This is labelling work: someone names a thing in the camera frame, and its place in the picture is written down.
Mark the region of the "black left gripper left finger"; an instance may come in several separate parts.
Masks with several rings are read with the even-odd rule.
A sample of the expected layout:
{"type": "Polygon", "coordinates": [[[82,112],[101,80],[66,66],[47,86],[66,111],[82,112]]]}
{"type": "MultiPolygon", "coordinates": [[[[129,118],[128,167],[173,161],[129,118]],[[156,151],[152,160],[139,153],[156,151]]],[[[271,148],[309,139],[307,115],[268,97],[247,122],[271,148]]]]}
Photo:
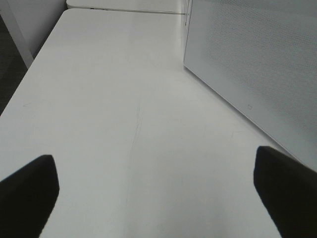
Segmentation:
{"type": "Polygon", "coordinates": [[[42,155],[0,182],[0,236],[38,238],[59,195],[52,155],[42,155]]]}

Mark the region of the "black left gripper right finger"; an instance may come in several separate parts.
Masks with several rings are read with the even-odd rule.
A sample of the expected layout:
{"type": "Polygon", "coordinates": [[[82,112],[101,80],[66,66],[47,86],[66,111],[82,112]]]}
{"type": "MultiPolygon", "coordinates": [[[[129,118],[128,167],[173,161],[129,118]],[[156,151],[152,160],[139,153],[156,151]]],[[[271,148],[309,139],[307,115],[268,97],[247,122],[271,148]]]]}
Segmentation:
{"type": "Polygon", "coordinates": [[[255,189],[283,238],[317,236],[317,174],[269,146],[256,152],[255,189]]]}

